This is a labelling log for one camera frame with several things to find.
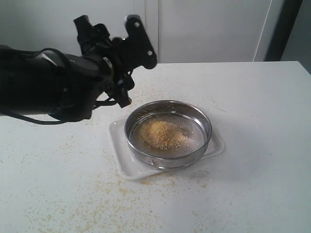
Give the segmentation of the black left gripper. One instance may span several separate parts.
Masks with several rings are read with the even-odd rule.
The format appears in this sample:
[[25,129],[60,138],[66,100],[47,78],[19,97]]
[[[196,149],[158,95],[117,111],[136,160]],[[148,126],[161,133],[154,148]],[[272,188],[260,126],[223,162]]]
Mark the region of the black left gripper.
[[125,66],[121,55],[116,51],[116,46],[120,45],[123,39],[110,38],[106,26],[101,23],[93,26],[87,15],[82,15],[73,22],[82,56],[96,63],[99,73],[107,77],[108,96],[121,108],[130,105],[132,100],[128,91],[135,86],[132,79],[133,69]]

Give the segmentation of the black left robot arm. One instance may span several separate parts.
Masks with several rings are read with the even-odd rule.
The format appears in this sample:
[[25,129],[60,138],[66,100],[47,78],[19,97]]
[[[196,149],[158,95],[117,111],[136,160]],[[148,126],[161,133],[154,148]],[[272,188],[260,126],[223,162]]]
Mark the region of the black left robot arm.
[[102,52],[121,38],[110,38],[103,24],[92,25],[86,15],[74,20],[81,56],[57,49],[39,51],[0,48],[0,113],[43,125],[32,115],[46,114],[47,125],[90,119],[101,106],[131,103],[131,71],[119,70],[115,59]]

